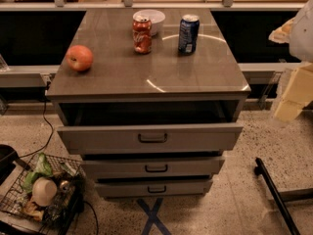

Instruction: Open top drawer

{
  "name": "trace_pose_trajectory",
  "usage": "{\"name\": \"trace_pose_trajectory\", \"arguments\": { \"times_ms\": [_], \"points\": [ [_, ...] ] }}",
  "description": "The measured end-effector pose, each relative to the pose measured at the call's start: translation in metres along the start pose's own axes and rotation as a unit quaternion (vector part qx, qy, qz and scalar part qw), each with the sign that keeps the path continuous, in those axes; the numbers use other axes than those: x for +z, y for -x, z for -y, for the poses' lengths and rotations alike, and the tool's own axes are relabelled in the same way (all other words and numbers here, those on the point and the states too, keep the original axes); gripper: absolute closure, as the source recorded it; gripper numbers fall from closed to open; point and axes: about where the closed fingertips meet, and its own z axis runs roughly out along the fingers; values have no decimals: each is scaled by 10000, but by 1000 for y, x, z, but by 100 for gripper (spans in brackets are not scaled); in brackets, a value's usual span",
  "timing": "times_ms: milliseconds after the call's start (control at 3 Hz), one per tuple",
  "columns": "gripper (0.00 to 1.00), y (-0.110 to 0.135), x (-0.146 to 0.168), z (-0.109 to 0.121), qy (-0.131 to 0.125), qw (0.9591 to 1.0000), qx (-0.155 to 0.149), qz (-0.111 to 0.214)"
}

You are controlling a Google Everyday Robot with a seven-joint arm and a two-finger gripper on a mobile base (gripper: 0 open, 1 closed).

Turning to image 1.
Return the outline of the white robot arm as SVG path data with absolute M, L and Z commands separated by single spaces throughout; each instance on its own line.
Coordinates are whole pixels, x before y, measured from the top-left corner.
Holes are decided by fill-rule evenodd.
M 284 92 L 273 115 L 280 122 L 291 122 L 313 101 L 313 0 L 294 18 L 273 30 L 269 39 L 288 43 L 290 54 L 302 62 L 281 78 Z

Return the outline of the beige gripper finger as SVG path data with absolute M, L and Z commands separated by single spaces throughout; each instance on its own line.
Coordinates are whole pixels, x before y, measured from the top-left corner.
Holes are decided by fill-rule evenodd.
M 299 116 L 303 108 L 304 105 L 302 103 L 283 100 L 279 103 L 274 117 L 283 122 L 290 122 Z

